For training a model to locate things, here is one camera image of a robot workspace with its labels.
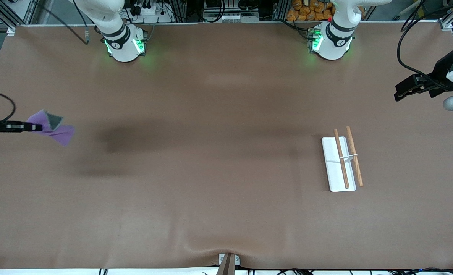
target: electronic equipment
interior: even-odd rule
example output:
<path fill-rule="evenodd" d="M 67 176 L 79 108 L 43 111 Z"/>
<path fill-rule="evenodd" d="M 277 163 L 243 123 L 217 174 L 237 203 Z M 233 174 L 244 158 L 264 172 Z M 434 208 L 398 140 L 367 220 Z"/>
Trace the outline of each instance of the electronic equipment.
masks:
<path fill-rule="evenodd" d="M 324 21 L 314 27 L 316 33 L 309 41 L 311 52 L 328 60 L 341 58 L 349 50 L 354 30 L 361 21 L 359 6 L 384 5 L 391 0 L 331 0 L 336 7 L 331 21 Z"/>
<path fill-rule="evenodd" d="M 429 92 L 432 98 L 444 92 L 453 92 L 453 51 L 437 61 L 431 73 L 426 76 L 415 73 L 395 87 L 394 97 L 396 101 L 412 94 L 424 92 Z M 453 111 L 453 96 L 445 99 L 443 107 L 448 111 Z"/>
<path fill-rule="evenodd" d="M 116 60 L 129 62 L 145 54 L 145 32 L 131 23 L 124 23 L 120 16 L 124 0 L 69 1 L 75 1 L 75 5 L 96 24 L 104 37 L 109 54 Z"/>

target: white plate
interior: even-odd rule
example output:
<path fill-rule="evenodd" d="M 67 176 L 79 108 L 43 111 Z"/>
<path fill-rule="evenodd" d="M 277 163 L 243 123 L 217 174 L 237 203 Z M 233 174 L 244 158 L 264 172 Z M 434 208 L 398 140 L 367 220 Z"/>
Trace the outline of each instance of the white plate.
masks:
<path fill-rule="evenodd" d="M 343 155 L 349 155 L 347 141 L 345 136 L 338 137 L 340 146 L 342 147 Z M 330 191 L 344 192 L 356 191 L 356 179 L 354 171 L 352 171 L 351 158 L 344 159 L 345 170 L 347 170 L 347 179 L 349 180 L 349 188 L 345 188 L 344 178 L 342 176 L 342 167 L 340 167 L 341 159 L 338 157 L 337 143 L 335 137 L 324 137 L 321 139 L 323 146 L 323 155 L 325 156 L 325 165 L 327 167 L 328 183 Z"/>

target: wooden chopstick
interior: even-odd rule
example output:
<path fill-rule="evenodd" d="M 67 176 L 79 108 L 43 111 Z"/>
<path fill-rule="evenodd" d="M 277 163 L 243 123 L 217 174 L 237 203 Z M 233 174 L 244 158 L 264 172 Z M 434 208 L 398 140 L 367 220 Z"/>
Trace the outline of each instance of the wooden chopstick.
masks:
<path fill-rule="evenodd" d="M 356 155 L 357 154 L 356 147 L 354 145 L 354 139 L 352 138 L 350 126 L 347 126 L 347 137 L 349 138 L 350 154 L 354 155 L 354 165 L 356 167 L 357 182 L 359 182 L 360 187 L 363 187 L 364 184 L 362 183 L 361 169 L 359 168 L 359 160 Z"/>
<path fill-rule="evenodd" d="M 340 141 L 338 140 L 338 131 L 335 129 L 333 131 L 335 134 L 335 143 L 337 143 L 337 150 L 338 150 L 338 157 L 342 158 L 344 155 L 342 153 L 342 146 L 340 146 Z M 344 159 L 339 159 L 340 160 L 340 167 L 342 167 L 342 176 L 344 177 L 344 184 L 345 188 L 349 188 L 349 179 L 347 179 L 347 171 L 345 170 L 345 161 Z"/>

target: brown table surface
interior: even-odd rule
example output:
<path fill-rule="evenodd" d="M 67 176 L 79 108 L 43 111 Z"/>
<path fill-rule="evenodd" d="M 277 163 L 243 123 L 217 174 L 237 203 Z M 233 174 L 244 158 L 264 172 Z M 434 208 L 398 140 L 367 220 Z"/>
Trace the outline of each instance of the brown table surface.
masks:
<path fill-rule="evenodd" d="M 157 26 L 118 63 L 92 32 L 19 27 L 0 54 L 13 117 L 47 109 L 68 147 L 0 134 L 0 268 L 453 268 L 453 113 L 396 103 L 399 23 L 363 23 L 338 61 L 283 24 Z M 403 59 L 453 49 L 415 26 Z M 9 111 L 0 100 L 0 117 Z M 323 136 L 350 125 L 366 186 L 329 191 Z"/>

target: purple cloth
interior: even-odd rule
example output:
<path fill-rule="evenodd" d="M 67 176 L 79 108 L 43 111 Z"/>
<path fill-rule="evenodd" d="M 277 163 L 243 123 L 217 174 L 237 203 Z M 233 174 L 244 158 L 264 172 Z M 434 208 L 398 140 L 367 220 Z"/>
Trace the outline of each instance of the purple cloth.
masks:
<path fill-rule="evenodd" d="M 35 132 L 42 136 L 50 136 L 63 146 L 67 146 L 75 132 L 71 125 L 61 125 L 63 117 L 41 110 L 30 116 L 26 122 L 43 125 L 43 131 Z"/>

